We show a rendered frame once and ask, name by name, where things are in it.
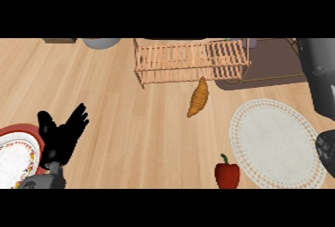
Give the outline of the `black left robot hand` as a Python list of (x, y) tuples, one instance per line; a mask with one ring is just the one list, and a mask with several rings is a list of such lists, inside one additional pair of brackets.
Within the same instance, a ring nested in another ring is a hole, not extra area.
[(55, 125), (45, 111), (36, 114), (39, 137), (44, 142), (39, 167), (44, 169), (49, 169), (52, 162), (63, 166), (70, 159), (78, 138), (88, 124), (85, 109), (85, 105), (79, 104), (61, 125)]

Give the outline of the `brown croissant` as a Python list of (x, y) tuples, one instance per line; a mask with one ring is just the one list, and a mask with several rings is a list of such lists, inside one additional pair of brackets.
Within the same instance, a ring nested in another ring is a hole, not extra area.
[(201, 77), (199, 80), (197, 87), (191, 93), (187, 117), (191, 117), (203, 109), (207, 97), (209, 97), (207, 84), (204, 78)]

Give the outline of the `wooden tiered shelf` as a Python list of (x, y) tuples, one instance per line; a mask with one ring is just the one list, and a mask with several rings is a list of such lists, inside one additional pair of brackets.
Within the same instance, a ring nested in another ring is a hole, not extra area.
[(140, 45), (132, 40), (134, 74), (141, 85), (162, 82), (241, 82), (249, 66), (249, 39)]

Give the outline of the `white round placemat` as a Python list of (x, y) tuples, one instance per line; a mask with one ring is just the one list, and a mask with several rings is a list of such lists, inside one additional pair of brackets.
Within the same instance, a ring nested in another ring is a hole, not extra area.
[(325, 169), (315, 150), (317, 132), (284, 103), (252, 99), (234, 111), (228, 139), (237, 166), (259, 188), (314, 189)]

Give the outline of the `red rimmed white plate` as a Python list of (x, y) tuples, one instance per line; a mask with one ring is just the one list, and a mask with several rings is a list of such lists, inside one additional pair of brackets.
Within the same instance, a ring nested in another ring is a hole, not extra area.
[(18, 123), (0, 129), (0, 189), (16, 189), (29, 176), (47, 173), (39, 167), (42, 147), (35, 125)]

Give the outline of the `brown wooden block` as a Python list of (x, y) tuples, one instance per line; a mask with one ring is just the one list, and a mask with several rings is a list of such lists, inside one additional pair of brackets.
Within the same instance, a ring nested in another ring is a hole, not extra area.
[(75, 43), (76, 38), (41, 38), (45, 43)]

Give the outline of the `grey bowl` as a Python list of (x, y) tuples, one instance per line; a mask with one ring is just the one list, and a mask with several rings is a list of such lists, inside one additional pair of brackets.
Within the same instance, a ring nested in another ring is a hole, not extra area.
[(83, 38), (82, 41), (85, 46), (92, 50), (104, 50), (111, 47), (117, 42), (119, 38)]

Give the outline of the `red bell pepper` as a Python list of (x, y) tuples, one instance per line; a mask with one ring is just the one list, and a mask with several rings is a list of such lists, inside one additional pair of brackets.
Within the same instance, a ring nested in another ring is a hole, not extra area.
[(227, 156), (219, 154), (224, 162), (216, 163), (213, 167), (213, 177), (219, 189), (235, 189), (238, 184), (238, 166), (230, 164)]

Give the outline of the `brown rectangular tray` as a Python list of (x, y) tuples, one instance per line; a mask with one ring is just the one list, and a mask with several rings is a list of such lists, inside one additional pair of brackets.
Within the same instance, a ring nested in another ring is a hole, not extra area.
[(256, 38), (247, 49), (250, 66), (241, 82), (216, 80), (221, 90), (243, 90), (305, 82), (293, 38)]

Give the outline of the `dark grey speckled object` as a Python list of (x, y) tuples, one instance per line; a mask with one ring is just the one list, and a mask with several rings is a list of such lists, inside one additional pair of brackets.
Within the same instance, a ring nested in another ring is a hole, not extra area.
[(317, 135), (315, 149), (321, 165), (335, 178), (335, 129)]

